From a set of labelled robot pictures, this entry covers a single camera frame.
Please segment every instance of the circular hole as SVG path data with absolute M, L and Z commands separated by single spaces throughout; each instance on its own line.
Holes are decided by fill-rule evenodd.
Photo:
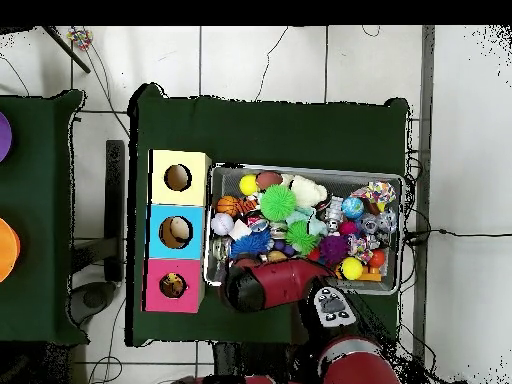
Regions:
M 187 283 L 185 279 L 174 272 L 170 272 L 160 280 L 160 291 L 164 296 L 170 299 L 178 299 L 181 297 L 186 288 Z
M 170 249 L 183 249 L 192 240 L 192 224 L 182 216 L 170 216 L 160 224 L 160 241 Z
M 164 181 L 173 191 L 185 191 L 192 184 L 192 174 L 185 165 L 172 165 L 165 171 Z

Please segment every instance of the pink box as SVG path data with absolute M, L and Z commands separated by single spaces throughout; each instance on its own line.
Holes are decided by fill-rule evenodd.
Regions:
M 179 274 L 185 280 L 186 289 L 181 297 L 172 299 L 160 290 L 160 280 L 169 273 Z M 197 313 L 204 296 L 201 261 L 198 259 L 148 259 L 148 274 L 145 277 L 145 308 L 147 312 Z

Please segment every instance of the blue box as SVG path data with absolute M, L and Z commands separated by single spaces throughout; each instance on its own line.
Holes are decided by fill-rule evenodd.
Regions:
M 151 205 L 149 257 L 152 259 L 201 259 L 204 211 L 204 208 L 198 206 Z M 192 225 L 192 239 L 185 247 L 172 249 L 162 243 L 159 230 L 166 218 L 175 216 L 185 218 Z

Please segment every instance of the green spiky ball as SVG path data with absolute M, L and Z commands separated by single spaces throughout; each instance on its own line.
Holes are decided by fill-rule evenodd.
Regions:
M 274 184 L 261 197 L 261 213 L 270 221 L 284 221 L 295 209 L 295 194 L 282 185 Z
M 308 234 L 307 221 L 295 221 L 288 227 L 286 242 L 301 254 L 309 254 L 320 241 L 318 236 Z

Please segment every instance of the gray bin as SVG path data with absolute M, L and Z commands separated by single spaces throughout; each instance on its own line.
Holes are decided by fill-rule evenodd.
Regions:
M 306 168 L 284 168 L 270 167 L 260 165 L 232 165 L 232 164 L 214 164 L 209 171 L 209 206 L 206 207 L 206 237 L 205 237 L 205 258 L 204 258 L 204 279 L 213 286 L 219 286 L 222 282 L 215 281 L 215 271 L 217 269 L 217 260 L 212 254 L 212 243 L 214 233 L 210 228 L 210 221 L 214 215 L 213 205 L 226 195 L 243 197 L 238 187 L 240 178 L 246 174 L 258 174 L 262 171 L 275 171 L 281 174 L 301 175 L 315 181 L 317 184 L 325 186 L 334 196 L 348 197 L 352 192 L 365 186 L 370 181 L 389 182 L 396 191 L 396 199 L 391 203 L 391 207 L 397 213 L 397 232 L 392 236 L 390 247 L 386 249 L 387 261 L 381 268 L 383 275 L 380 283 L 372 281 L 342 281 L 331 279 L 329 283 L 343 290 L 357 292 L 359 294 L 372 295 L 390 295 L 397 289 L 400 282 L 400 271 L 402 264 L 402 245 L 403 245 L 403 204 L 405 182 L 399 175 L 376 174 L 350 171 L 333 171 L 321 169 Z

